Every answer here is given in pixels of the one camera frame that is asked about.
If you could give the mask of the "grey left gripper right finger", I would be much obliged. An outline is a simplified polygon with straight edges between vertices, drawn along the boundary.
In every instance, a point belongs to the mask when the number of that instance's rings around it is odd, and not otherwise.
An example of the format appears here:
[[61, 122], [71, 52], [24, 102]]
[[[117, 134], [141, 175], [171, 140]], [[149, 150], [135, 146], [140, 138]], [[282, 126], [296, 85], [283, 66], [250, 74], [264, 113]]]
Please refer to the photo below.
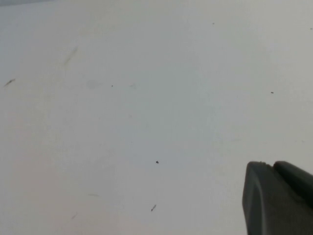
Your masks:
[[277, 161], [273, 168], [307, 205], [313, 207], [313, 175], [285, 161]]

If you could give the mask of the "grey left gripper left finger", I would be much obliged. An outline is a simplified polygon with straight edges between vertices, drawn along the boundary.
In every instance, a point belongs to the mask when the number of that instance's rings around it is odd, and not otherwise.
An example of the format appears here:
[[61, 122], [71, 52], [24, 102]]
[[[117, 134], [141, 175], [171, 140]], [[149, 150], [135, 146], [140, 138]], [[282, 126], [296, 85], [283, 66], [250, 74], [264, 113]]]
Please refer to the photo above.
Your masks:
[[247, 164], [242, 205], [249, 235], [313, 233], [313, 208], [264, 162]]

